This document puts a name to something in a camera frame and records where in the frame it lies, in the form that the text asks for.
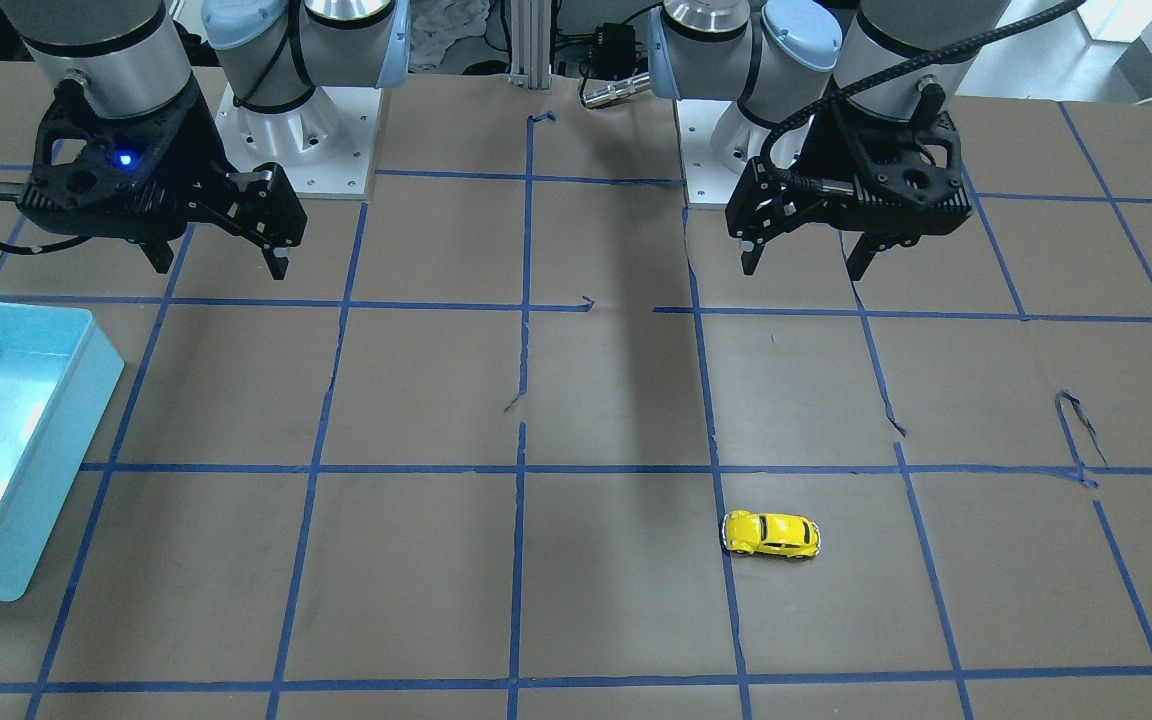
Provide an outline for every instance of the light blue container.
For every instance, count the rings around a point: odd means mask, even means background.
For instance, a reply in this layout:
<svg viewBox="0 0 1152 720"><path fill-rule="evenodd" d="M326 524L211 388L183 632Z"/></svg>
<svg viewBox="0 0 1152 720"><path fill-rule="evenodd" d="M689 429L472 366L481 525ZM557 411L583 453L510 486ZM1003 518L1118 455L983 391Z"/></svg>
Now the light blue container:
<svg viewBox="0 0 1152 720"><path fill-rule="evenodd" d="M0 304L0 600L26 591L122 372L86 310Z"/></svg>

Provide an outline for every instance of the tape tear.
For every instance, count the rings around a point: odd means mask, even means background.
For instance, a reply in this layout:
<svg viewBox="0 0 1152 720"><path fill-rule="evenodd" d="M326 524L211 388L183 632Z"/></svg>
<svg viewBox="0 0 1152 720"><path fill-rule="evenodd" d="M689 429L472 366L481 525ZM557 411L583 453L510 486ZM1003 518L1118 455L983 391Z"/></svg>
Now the tape tear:
<svg viewBox="0 0 1152 720"><path fill-rule="evenodd" d="M509 401L509 404L503 407L503 414L508 414L510 410L515 409L515 406L517 406L518 401L522 400L522 396L525 396L525 395L526 395L526 391L522 391L521 393L518 393L518 395L513 396L513 400Z"/></svg>
<svg viewBox="0 0 1152 720"><path fill-rule="evenodd" d="M1092 446L1096 447L1096 454L1101 456L1101 462L1108 468L1111 461L1105 457L1105 448L1101 447L1101 438L1096 433L1096 425L1092 424L1092 419L1087 417L1087 410L1083 409L1083 401L1078 396L1074 395L1067 388L1061 388L1056 393L1056 406L1060 407L1060 401L1069 401L1069 404L1074 407L1074 415L1078 416L1078 422L1083 424L1083 427L1087 430L1087 435L1092 438Z"/></svg>

